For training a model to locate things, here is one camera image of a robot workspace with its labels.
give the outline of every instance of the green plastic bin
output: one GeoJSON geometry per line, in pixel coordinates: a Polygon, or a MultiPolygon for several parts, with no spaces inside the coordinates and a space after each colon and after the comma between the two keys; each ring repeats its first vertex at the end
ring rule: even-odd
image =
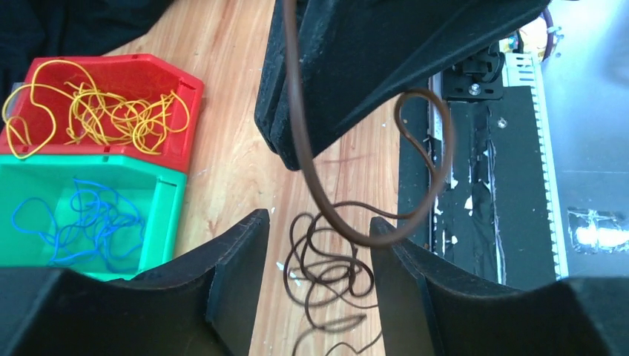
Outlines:
{"type": "MultiPolygon", "coordinates": [[[[70,198],[76,192],[74,179],[118,191],[137,207],[146,227],[142,247],[121,262],[124,268],[131,268],[128,273],[111,273],[102,258],[76,263],[72,269],[99,280],[129,279],[173,258],[187,180],[184,173],[126,156],[35,155],[19,160],[0,155],[0,266],[47,266],[54,247],[38,234],[17,231],[13,212],[26,199],[38,197],[50,207],[58,225],[76,221],[77,213],[70,209],[70,198]]],[[[28,230],[54,231],[43,204],[25,205],[16,215],[16,224],[28,230]]],[[[116,236],[112,252],[128,251],[138,241],[138,237],[125,241],[116,236]]],[[[87,239],[72,243],[93,248],[87,239]]]]}

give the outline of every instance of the blue wire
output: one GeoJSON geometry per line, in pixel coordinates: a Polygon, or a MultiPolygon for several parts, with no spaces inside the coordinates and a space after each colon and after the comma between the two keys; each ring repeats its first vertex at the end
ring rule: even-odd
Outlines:
{"type": "Polygon", "coordinates": [[[127,259],[144,244],[146,223],[138,208],[127,198],[112,188],[87,180],[74,179],[76,192],[70,197],[70,209],[78,214],[75,222],[59,227],[50,206],[41,198],[32,197],[20,203],[11,217],[13,227],[23,234],[37,234],[47,245],[53,246],[53,256],[48,260],[52,266],[72,266],[76,263],[87,263],[101,257],[107,270],[113,273],[132,272],[137,268],[117,268],[111,261],[127,259]],[[103,199],[102,195],[113,194],[113,202],[103,199]],[[48,214],[54,227],[54,234],[46,231],[34,231],[20,228],[16,223],[16,215],[29,202],[40,202],[48,214]],[[123,202],[135,214],[121,213],[120,203],[123,202]],[[138,243],[126,252],[115,255],[111,249],[116,232],[122,229],[139,227],[138,243]],[[73,243],[87,240],[93,248],[73,252],[73,243]]]}

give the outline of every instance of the brown cable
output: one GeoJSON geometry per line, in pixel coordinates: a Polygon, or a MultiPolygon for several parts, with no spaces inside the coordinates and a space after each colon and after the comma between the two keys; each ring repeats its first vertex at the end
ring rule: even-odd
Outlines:
{"type": "MultiPolygon", "coordinates": [[[[296,16],[296,1],[297,0],[283,0],[283,20],[284,20],[284,33],[286,37],[286,81],[288,85],[289,95],[289,112],[291,120],[291,129],[293,135],[293,142],[295,151],[297,153],[297,161],[299,162],[301,171],[303,172],[304,179],[310,190],[310,193],[320,210],[320,213],[313,216],[310,213],[302,213],[295,217],[290,227],[290,243],[291,251],[289,252],[283,272],[283,282],[286,293],[288,296],[298,305],[302,306],[305,311],[306,319],[311,325],[310,330],[302,333],[296,340],[293,355],[297,354],[297,347],[305,336],[315,331],[323,331],[328,333],[338,333],[349,331],[366,319],[366,314],[354,314],[348,317],[342,317],[335,320],[330,320],[325,323],[317,323],[312,318],[312,310],[316,308],[323,308],[337,300],[342,300],[357,309],[370,309],[375,308],[373,306],[359,306],[355,303],[347,300],[346,295],[349,293],[352,297],[362,298],[366,297],[373,291],[374,288],[374,274],[373,271],[363,261],[358,259],[358,248],[356,245],[369,247],[369,248],[386,248],[391,245],[407,238],[412,232],[414,232],[419,225],[426,219],[429,209],[431,209],[437,195],[444,187],[445,179],[450,172],[452,166],[452,158],[454,154],[454,142],[455,133],[452,121],[450,119],[448,107],[430,90],[425,88],[411,89],[405,93],[402,93],[397,102],[395,103],[395,124],[398,127],[401,135],[408,140],[411,145],[420,153],[424,159],[431,177],[431,184],[426,193],[424,199],[419,203],[419,206],[410,214],[393,214],[386,211],[382,211],[374,206],[368,205],[363,202],[346,201],[331,203],[321,186],[319,177],[317,175],[315,165],[313,163],[313,154],[310,148],[310,138],[308,135],[306,114],[303,104],[303,88],[301,83],[301,72],[299,62],[299,47],[297,43],[297,16],[296,16]],[[424,147],[415,139],[410,132],[404,127],[401,119],[401,109],[405,101],[419,96],[429,102],[431,102],[438,110],[444,135],[445,152],[443,157],[443,164],[439,169],[435,168],[432,164],[428,153],[424,147]],[[398,229],[389,234],[382,234],[374,237],[366,236],[349,226],[336,212],[336,208],[344,206],[357,206],[366,210],[372,211],[383,217],[408,220],[406,224],[398,226],[398,229]],[[306,233],[295,241],[295,226],[303,219],[310,219],[309,227],[306,233]],[[325,218],[331,227],[318,228],[317,223],[321,218],[325,218]],[[344,238],[350,246],[350,254],[331,254],[321,251],[315,247],[313,239],[317,232],[332,231],[344,238]],[[306,255],[308,252],[314,253],[323,259],[318,260],[316,263],[306,264],[306,255]],[[295,258],[298,264],[297,268],[290,268],[292,259],[295,258]],[[315,268],[323,268],[320,272],[314,272],[315,268]],[[296,271],[300,272],[298,277],[289,277],[296,271]],[[369,278],[369,284],[364,291],[357,291],[355,289],[355,283],[357,276],[360,273],[365,273],[369,278]],[[298,299],[290,289],[290,280],[303,280],[309,282],[309,289],[306,292],[304,300],[298,299]],[[341,291],[338,291],[334,285],[340,284],[340,282],[347,281],[347,286],[341,291]],[[330,290],[334,296],[327,300],[312,302],[312,293],[316,286],[323,286],[330,290]]],[[[360,350],[356,350],[347,343],[337,343],[334,345],[326,355],[329,355],[332,350],[340,346],[349,347],[355,354],[367,350],[373,346],[382,336],[382,332],[369,343],[366,347],[360,350]]]]}

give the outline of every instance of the metal bracket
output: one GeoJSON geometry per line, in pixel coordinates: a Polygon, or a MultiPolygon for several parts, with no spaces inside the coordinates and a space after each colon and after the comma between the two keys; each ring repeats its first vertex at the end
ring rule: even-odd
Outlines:
{"type": "Polygon", "coordinates": [[[498,43],[467,57],[443,72],[444,99],[498,100],[503,95],[501,72],[504,54],[498,43]]]}

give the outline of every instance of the yellow wire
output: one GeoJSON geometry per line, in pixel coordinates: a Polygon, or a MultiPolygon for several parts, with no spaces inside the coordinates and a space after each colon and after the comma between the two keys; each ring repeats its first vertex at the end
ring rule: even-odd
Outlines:
{"type": "Polygon", "coordinates": [[[190,125],[190,110],[183,99],[171,91],[168,95],[161,95],[157,102],[148,102],[144,99],[127,100],[124,96],[115,93],[104,93],[96,86],[93,77],[81,65],[63,59],[53,59],[42,63],[33,74],[32,83],[22,85],[9,95],[2,106],[2,120],[7,127],[7,141],[13,155],[19,159],[26,159],[50,143],[57,132],[57,118],[51,109],[35,101],[35,88],[43,88],[55,91],[71,100],[67,111],[67,129],[65,133],[70,138],[65,144],[79,144],[85,137],[90,138],[97,145],[130,145],[133,144],[138,151],[144,154],[159,155],[159,147],[166,141],[168,134],[182,132],[190,125]],[[72,94],[66,93],[51,85],[39,84],[37,77],[42,68],[60,63],[73,65],[85,74],[88,82],[75,85],[65,82],[73,90],[72,94]],[[53,124],[50,135],[28,154],[20,155],[16,152],[12,136],[15,136],[22,145],[33,145],[28,131],[26,119],[20,116],[7,117],[8,106],[11,100],[24,89],[30,89],[30,103],[44,110],[53,124]],[[185,111],[185,124],[178,129],[168,126],[167,113],[173,102],[177,100],[185,111]],[[107,132],[103,121],[108,120],[111,129],[107,132]],[[24,126],[24,133],[19,133],[14,126],[15,121],[20,121],[24,126]],[[77,134],[73,123],[78,121],[81,132],[77,134]],[[156,137],[156,143],[149,147],[147,138],[156,137]]]}

